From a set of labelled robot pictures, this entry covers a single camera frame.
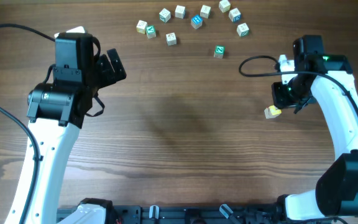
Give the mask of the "wooden block yellow K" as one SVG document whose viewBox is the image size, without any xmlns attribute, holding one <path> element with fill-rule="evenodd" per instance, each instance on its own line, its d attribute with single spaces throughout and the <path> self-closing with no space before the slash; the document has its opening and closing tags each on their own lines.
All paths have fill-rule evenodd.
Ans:
<svg viewBox="0 0 358 224">
<path fill-rule="evenodd" d="M 282 113 L 281 109 L 277 108 L 276 106 L 272 105 L 264 109 L 264 115 L 266 119 L 273 119 L 277 116 L 280 116 Z"/>
</svg>

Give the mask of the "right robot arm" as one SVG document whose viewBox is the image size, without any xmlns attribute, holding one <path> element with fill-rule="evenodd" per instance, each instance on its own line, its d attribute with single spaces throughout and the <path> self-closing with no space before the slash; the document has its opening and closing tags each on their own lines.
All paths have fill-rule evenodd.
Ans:
<svg viewBox="0 0 358 224">
<path fill-rule="evenodd" d="M 353 70 L 346 56 L 324 52 L 319 35 L 295 40 L 293 54 L 293 60 L 280 56 L 283 75 L 272 85 L 273 103 L 300 111 L 317 102 L 332 137 L 335 161 L 313 190 L 285 197 L 285 215 L 291 221 L 358 217 L 358 96 Z"/>
</svg>

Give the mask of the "wooden block blue H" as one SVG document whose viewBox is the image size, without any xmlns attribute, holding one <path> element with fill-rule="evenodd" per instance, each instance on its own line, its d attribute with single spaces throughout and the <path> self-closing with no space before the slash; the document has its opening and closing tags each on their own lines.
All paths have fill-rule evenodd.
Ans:
<svg viewBox="0 0 358 224">
<path fill-rule="evenodd" d="M 191 26 L 194 29 L 199 29 L 203 25 L 203 19 L 200 15 L 195 15 L 191 18 Z"/>
</svg>

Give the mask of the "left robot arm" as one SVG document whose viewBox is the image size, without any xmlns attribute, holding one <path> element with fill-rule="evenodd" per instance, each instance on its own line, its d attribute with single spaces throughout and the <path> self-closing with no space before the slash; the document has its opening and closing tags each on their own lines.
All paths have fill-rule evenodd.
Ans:
<svg viewBox="0 0 358 224">
<path fill-rule="evenodd" d="M 27 142 L 16 194 L 6 223 L 55 223 L 68 157 L 98 90 L 126 78 L 117 54 L 101 54 L 91 34 L 62 32 L 55 39 L 53 82 L 43 81 L 27 100 Z"/>
</svg>

